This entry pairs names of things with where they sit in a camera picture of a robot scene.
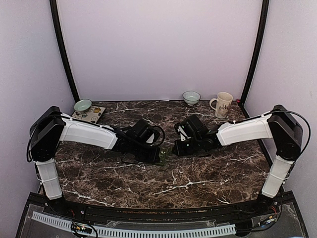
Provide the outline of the green weekly pill organizer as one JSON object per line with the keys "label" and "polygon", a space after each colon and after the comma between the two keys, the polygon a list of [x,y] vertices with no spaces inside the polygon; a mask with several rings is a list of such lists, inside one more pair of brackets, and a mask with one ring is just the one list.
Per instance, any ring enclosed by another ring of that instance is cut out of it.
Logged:
{"label": "green weekly pill organizer", "polygon": [[172,153],[172,146],[169,147],[161,147],[159,152],[159,161],[155,162],[156,166],[164,166],[165,161],[168,158],[168,156]]}

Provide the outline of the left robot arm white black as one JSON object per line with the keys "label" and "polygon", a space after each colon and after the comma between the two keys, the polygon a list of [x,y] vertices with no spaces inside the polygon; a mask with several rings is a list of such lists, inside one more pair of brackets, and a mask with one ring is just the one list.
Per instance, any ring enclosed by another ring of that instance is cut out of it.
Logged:
{"label": "left robot arm white black", "polygon": [[51,200],[51,209],[59,216],[66,216],[70,206],[62,199],[54,159],[60,143],[97,146],[121,154],[132,154],[138,162],[155,164],[160,161],[160,146],[164,140],[164,130],[149,125],[143,119],[134,126],[119,128],[82,121],[52,106],[30,127],[26,159],[35,163],[46,197]]}

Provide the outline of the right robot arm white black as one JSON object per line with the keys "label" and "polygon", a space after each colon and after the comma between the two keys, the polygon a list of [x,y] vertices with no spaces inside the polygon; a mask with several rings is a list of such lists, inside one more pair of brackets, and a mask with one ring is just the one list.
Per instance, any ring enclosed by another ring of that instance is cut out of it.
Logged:
{"label": "right robot arm white black", "polygon": [[278,194],[296,161],[307,148],[307,145],[302,144],[303,128],[294,118],[298,115],[282,105],[276,105],[273,110],[262,115],[225,122],[212,129],[192,115],[174,126],[180,139],[175,140],[172,152],[177,156],[187,156],[244,141],[273,139],[276,156],[262,187],[262,197],[253,203],[253,211],[263,215],[272,207],[271,199]]}

